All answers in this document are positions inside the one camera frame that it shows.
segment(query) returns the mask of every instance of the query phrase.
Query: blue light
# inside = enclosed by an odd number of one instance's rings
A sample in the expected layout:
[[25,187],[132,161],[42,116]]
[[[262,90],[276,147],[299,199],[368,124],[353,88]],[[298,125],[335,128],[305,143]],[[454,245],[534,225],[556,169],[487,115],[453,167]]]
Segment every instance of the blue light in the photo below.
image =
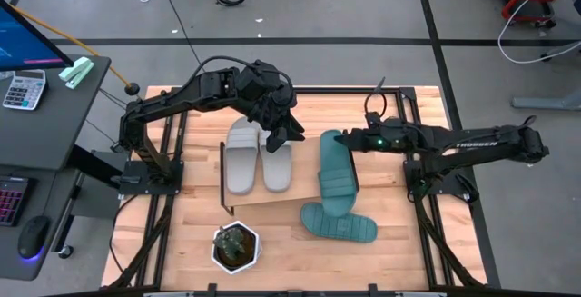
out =
[[40,249],[40,252],[38,252],[37,255],[35,255],[35,256],[33,256],[33,257],[29,258],[29,259],[26,259],[24,257],[21,257],[20,259],[22,260],[22,262],[34,263],[34,262],[38,261],[38,259],[40,258],[40,255],[43,254],[43,250],[44,250],[44,247]]

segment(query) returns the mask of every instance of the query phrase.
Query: black desk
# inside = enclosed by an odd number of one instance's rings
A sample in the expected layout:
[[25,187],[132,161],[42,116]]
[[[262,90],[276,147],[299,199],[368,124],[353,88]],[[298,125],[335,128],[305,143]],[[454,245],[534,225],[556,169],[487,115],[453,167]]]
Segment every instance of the black desk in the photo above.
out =
[[[121,171],[74,144],[111,63],[106,57],[89,58],[95,67],[76,89],[64,86],[58,77],[62,69],[47,70],[48,90],[36,110],[0,107],[0,174],[14,172],[14,176],[37,180],[17,226],[0,227],[0,278],[36,278],[55,236],[62,237],[63,226],[70,226],[63,218],[70,212],[81,173],[118,187],[110,178]],[[6,93],[9,84],[9,80],[0,82],[0,94]],[[48,234],[42,252],[24,260],[17,252],[18,237],[26,221],[37,215],[50,218]]]
[[[76,60],[80,55],[69,55]],[[63,169],[74,141],[81,132],[111,59],[89,57],[94,68],[76,87],[69,89],[58,77],[63,69],[46,70],[48,90],[36,110],[0,107],[0,164],[25,168]],[[10,80],[0,82],[4,97]]]
[[[25,208],[15,227],[0,227],[0,277],[17,280],[34,280],[44,263],[44,259],[53,242],[54,235],[73,193],[79,171],[71,168],[62,171],[49,170],[21,170],[14,175],[35,178],[38,182],[29,194]],[[37,216],[46,215],[51,219],[44,247],[38,257],[24,260],[18,254],[16,246],[18,237],[26,221]]]

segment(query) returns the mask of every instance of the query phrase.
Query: succulent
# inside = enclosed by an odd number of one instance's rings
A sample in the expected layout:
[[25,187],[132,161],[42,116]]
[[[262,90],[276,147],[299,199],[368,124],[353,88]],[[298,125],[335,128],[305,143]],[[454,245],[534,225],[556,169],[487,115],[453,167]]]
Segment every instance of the succulent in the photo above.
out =
[[226,256],[231,260],[236,260],[236,252],[244,253],[244,246],[241,242],[243,239],[242,230],[239,228],[224,229],[220,227],[220,232],[214,239],[214,245],[224,250]]

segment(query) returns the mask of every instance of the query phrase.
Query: teal slipper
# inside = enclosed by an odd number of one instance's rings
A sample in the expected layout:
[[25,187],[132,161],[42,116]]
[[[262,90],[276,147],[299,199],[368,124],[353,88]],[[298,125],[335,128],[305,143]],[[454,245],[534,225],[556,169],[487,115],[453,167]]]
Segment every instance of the teal slipper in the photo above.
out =
[[323,209],[329,216],[343,216],[355,205],[357,182],[350,152],[333,137],[339,130],[328,130],[320,136],[319,187]]
[[328,216],[320,203],[302,205],[300,220],[307,230],[319,237],[358,243],[371,243],[378,237],[378,226],[370,218],[353,213]]

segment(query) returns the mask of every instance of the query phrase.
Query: wooden board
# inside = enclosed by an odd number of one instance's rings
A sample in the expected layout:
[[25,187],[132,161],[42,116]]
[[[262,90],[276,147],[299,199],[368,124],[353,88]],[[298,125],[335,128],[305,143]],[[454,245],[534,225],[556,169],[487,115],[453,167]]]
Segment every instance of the wooden board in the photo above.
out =
[[[170,87],[150,87],[147,96]],[[416,87],[423,124],[447,126],[437,87]],[[364,127],[364,94],[300,94],[292,113],[305,127],[308,138],[328,129]],[[370,109],[380,109],[380,98]],[[388,101],[386,115],[396,115],[395,101]],[[188,113],[183,147],[185,175],[176,198],[162,288],[206,290],[210,282],[220,290],[367,290],[377,283],[381,290],[427,289],[418,223],[406,198],[401,165],[404,157],[389,153],[354,153],[360,192],[353,212],[375,220],[378,239],[351,243],[313,236],[300,223],[300,208],[310,199],[260,203],[236,207],[230,217],[220,207],[219,143],[233,121],[231,109]],[[159,143],[163,120],[149,124],[149,135]],[[113,234],[119,262],[126,266],[139,249],[149,205],[148,196],[136,198],[120,214]],[[450,248],[477,279],[486,281],[470,211],[460,200],[439,196],[440,211]],[[210,259],[212,235],[219,225],[241,220],[261,235],[263,252],[250,270],[229,275]],[[439,283],[441,266],[432,246]],[[151,280],[153,259],[148,278]],[[103,284],[119,275],[110,255]]]
[[289,189],[284,193],[271,193],[264,184],[262,159],[259,153],[254,174],[254,186],[250,193],[237,195],[225,191],[227,206],[250,205],[256,203],[272,203],[313,198],[320,195],[319,180],[319,138],[309,138],[304,142],[291,142],[292,172]]

